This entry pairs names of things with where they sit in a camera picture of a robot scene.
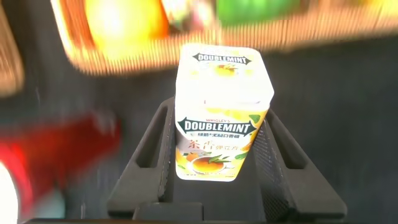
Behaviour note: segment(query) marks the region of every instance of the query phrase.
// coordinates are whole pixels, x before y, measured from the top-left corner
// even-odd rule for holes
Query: mesh side panel
[[[251,150],[254,150],[267,221],[280,220],[288,214],[289,202],[287,201],[284,178],[275,156],[275,151],[266,134],[265,122],[260,127]]]

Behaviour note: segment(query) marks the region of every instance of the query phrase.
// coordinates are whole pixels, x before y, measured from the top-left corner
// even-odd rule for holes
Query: blurred fruit
[[[198,154],[196,153],[190,153],[189,155],[187,155],[187,161],[191,162],[192,160],[196,159],[198,156]]]
[[[160,0],[86,0],[91,35],[101,49],[123,48],[169,33]]]
[[[210,0],[196,0],[192,7],[191,30],[211,29],[216,24],[216,15]]]
[[[275,19],[300,5],[300,0],[217,0],[217,15],[223,26]]]
[[[191,11],[193,0],[162,0],[170,24],[182,30],[182,22]]]
[[[372,10],[375,10],[381,15],[398,16],[398,1],[397,0],[365,0]]]

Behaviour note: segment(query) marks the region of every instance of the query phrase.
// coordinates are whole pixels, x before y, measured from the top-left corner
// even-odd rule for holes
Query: yellow label
[[[234,180],[266,112],[205,108],[203,119],[177,121],[177,175],[192,180]]]

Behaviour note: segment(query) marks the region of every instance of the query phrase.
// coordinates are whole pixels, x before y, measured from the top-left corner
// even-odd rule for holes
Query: white light
[[[16,224],[18,222],[17,190],[10,173],[0,162],[0,223]]]

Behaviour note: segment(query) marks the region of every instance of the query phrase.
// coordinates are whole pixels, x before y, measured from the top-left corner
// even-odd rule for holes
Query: green fruit
[[[300,0],[217,0],[223,26],[275,19],[298,7]]]

